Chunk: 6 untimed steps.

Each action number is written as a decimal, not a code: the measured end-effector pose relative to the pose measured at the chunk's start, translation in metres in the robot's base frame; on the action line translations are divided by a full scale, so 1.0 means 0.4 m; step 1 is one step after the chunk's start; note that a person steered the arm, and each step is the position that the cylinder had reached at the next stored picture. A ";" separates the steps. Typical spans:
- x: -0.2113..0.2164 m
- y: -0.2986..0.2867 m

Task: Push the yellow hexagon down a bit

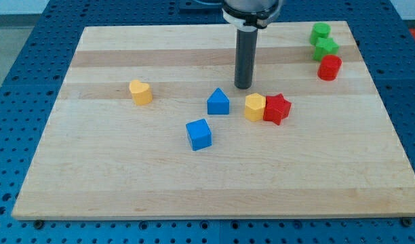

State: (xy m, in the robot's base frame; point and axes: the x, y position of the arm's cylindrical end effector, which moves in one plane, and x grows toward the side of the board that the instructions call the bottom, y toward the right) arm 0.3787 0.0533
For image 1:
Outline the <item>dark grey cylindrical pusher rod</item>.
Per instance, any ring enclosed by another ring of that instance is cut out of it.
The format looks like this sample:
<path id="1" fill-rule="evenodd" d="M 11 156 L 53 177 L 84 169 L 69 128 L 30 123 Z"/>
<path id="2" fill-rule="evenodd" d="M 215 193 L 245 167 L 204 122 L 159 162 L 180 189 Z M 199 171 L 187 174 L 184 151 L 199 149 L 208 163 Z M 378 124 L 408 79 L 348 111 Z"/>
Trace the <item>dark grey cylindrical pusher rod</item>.
<path id="1" fill-rule="evenodd" d="M 239 89 L 248 89 L 252 86 L 257 37 L 257 30 L 252 32 L 237 30 L 234 84 Z"/>

